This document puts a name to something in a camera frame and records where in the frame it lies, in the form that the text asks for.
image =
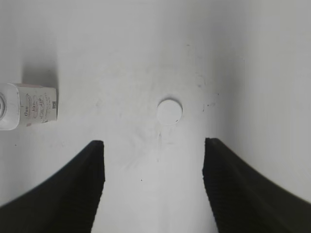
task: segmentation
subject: white cap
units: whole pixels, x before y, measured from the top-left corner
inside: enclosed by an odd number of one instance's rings
[[[14,84],[0,84],[0,130],[12,130],[19,124],[19,91]]]
[[[162,125],[177,124],[183,115],[182,106],[174,100],[164,100],[158,106],[157,119]]]

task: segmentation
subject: white bottle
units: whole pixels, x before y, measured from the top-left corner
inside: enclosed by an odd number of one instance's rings
[[[0,84],[0,130],[57,119],[55,88],[28,84]]]

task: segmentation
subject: white background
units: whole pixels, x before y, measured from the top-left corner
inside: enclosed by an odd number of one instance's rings
[[[0,132],[0,204],[105,142],[94,233],[215,233],[218,137],[311,201],[307,0],[0,0],[0,81],[59,89],[57,122]],[[161,127],[159,102],[182,120]]]

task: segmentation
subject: round bottle cap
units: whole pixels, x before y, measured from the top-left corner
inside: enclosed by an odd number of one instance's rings
[[[180,121],[182,115],[182,106],[174,100],[164,100],[158,106],[157,118],[162,125],[175,125]]]

